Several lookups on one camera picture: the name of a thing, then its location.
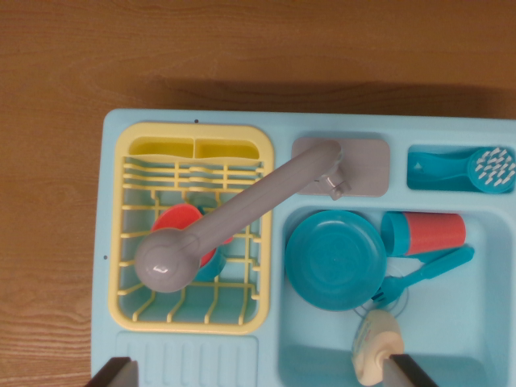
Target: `toy kitchen sink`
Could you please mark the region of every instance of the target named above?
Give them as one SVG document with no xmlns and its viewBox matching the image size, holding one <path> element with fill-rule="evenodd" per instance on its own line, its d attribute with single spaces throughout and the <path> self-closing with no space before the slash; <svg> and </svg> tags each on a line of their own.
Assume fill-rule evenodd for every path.
<svg viewBox="0 0 516 387">
<path fill-rule="evenodd" d="M 139 281 L 135 250 L 163 211 L 199 195 L 223 204 L 289 161 L 306 138 L 337 139 L 344 164 L 347 155 L 358 163 L 348 170 L 347 194 L 332 200 L 310 183 L 234 235 L 213 281 L 175 293 Z M 361 140 L 370 148 L 356 146 Z M 467 155 L 492 146 L 515 149 L 516 122 L 110 112 L 98 189 L 92 373 L 111 357 L 130 356 L 140 386 L 359 386 L 351 347 L 369 304 L 334 312 L 305 302 L 285 276 L 285 245 L 321 210 L 355 212 L 377 229 L 386 211 L 403 210 L 460 214 L 476 251 L 453 275 L 422 282 L 391 305 L 406 353 L 441 387 L 516 385 L 516 193 L 407 180 L 411 152 Z M 388 273 L 410 273 L 414 261 L 389 258 Z"/>
</svg>

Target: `gray faucet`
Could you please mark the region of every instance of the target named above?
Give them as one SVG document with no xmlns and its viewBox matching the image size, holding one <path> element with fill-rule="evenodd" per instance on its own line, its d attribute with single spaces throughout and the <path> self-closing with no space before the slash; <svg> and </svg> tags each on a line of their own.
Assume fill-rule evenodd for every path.
<svg viewBox="0 0 516 387">
<path fill-rule="evenodd" d="M 294 157 L 184 230 L 149 234 L 135 255 L 139 279 L 150 289 L 170 293 L 194 280 L 201 258 L 314 180 L 336 200 L 345 187 L 339 167 L 342 149 L 328 140 Z"/>
</svg>

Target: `wooden table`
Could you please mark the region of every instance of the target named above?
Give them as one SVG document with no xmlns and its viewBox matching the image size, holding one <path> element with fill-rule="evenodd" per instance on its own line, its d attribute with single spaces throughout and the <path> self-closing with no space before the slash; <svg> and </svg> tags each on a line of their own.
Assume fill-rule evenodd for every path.
<svg viewBox="0 0 516 387">
<path fill-rule="evenodd" d="M 0 385 L 89 380 L 118 107 L 516 119 L 516 2 L 0 2 Z"/>
</svg>

